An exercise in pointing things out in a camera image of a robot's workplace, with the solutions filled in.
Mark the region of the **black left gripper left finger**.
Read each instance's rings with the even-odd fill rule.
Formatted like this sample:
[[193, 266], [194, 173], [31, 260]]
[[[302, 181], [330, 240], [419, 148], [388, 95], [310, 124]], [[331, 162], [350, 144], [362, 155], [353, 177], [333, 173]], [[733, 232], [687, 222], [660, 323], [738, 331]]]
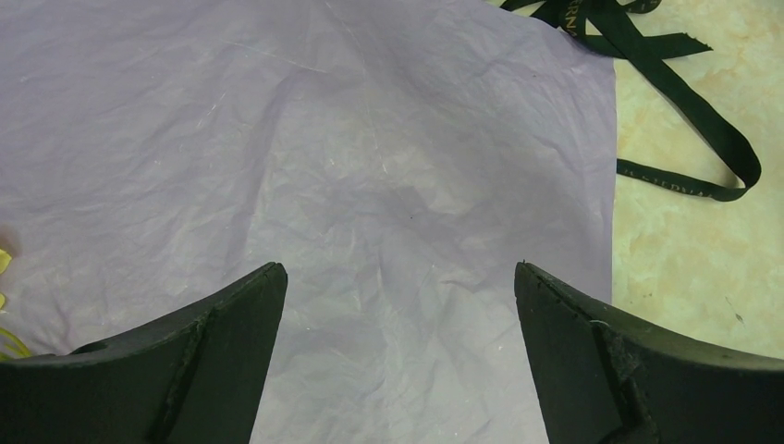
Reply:
[[287, 286], [270, 263], [69, 354], [2, 363], [2, 441], [248, 442]]

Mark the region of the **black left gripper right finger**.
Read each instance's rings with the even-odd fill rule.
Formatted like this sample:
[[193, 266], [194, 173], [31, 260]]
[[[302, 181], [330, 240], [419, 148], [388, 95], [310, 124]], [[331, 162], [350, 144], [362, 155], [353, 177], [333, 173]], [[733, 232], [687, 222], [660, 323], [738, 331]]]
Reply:
[[514, 291], [552, 443], [779, 443], [783, 363], [693, 339], [531, 263]]

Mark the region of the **purple wrapping paper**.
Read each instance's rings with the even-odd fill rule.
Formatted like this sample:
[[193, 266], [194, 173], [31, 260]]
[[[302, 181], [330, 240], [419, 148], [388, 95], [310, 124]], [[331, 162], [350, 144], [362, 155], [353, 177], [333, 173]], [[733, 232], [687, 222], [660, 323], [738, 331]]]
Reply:
[[255, 443], [544, 443], [513, 282], [611, 287], [615, 72], [481, 1], [5, 1], [1, 324], [288, 271]]

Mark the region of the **black ribbon with gold lettering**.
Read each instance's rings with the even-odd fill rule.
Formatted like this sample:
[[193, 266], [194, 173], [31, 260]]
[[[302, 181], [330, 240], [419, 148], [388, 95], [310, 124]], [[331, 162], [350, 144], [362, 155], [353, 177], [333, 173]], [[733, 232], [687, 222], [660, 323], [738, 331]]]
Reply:
[[634, 16], [650, 14], [660, 6], [658, 1], [502, 1], [498, 5], [509, 14], [530, 7], [530, 19], [562, 31], [580, 48], [627, 62], [731, 175], [730, 180], [717, 183], [620, 157], [615, 166], [618, 177], [690, 198], [736, 203], [760, 186], [764, 165], [750, 139], [669, 65], [673, 59], [709, 53], [712, 46], [684, 31], [646, 35], [634, 24]]

